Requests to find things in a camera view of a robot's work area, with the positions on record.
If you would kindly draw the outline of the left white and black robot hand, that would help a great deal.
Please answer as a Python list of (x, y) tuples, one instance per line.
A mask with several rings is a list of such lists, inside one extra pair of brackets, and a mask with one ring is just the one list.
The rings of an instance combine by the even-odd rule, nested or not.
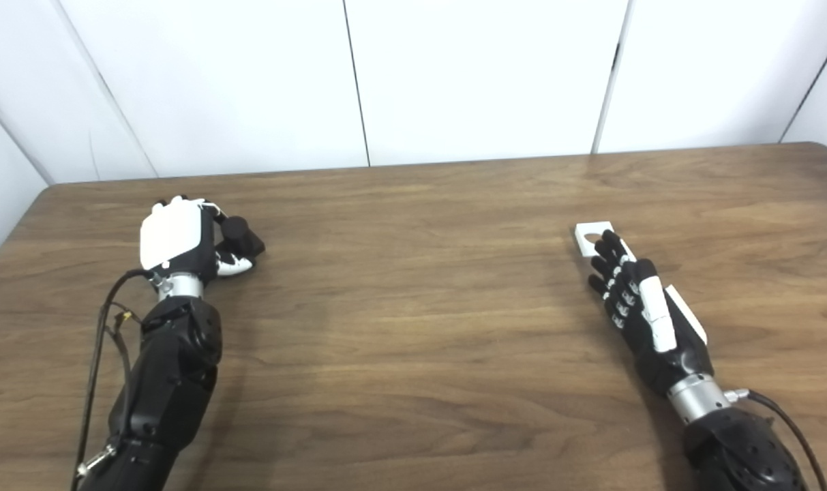
[(160, 201), (140, 227), (140, 264), (155, 282), (191, 276), (207, 285), (251, 270), (264, 252), (245, 218), (205, 198)]

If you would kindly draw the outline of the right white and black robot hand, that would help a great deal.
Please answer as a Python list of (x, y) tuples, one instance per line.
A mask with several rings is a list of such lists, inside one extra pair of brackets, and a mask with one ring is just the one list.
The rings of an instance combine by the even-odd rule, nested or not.
[(667, 293), (655, 264), (633, 258), (612, 230), (601, 233), (595, 249), (588, 283), (631, 351), (643, 384), (665, 397), (689, 376), (715, 375), (705, 336)]

